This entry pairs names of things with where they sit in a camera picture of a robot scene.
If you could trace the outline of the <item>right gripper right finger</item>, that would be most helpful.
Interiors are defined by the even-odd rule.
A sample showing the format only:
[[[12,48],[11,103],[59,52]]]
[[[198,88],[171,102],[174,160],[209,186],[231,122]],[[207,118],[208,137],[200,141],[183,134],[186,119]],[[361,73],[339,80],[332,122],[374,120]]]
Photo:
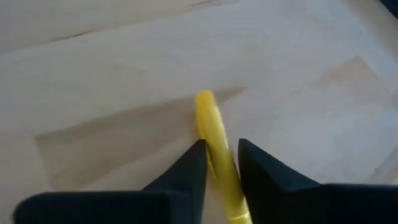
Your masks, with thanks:
[[[398,186],[320,184],[247,139],[239,172],[253,224],[398,224]]]

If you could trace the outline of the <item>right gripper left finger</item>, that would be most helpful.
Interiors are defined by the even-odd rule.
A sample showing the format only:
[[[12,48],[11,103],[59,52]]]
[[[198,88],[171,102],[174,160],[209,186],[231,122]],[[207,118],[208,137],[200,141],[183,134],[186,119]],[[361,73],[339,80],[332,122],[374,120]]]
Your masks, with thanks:
[[[21,201],[14,224],[200,224],[206,142],[198,140],[141,190],[45,192]]]

